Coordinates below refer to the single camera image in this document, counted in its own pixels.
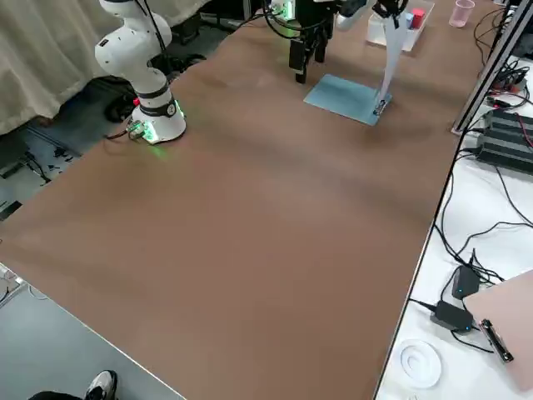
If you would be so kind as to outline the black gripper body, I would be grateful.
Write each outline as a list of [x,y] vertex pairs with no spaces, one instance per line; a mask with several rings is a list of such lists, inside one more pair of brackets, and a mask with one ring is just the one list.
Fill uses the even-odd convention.
[[335,1],[297,0],[295,18],[301,28],[297,37],[313,38],[323,33],[326,39],[331,39],[335,13]]

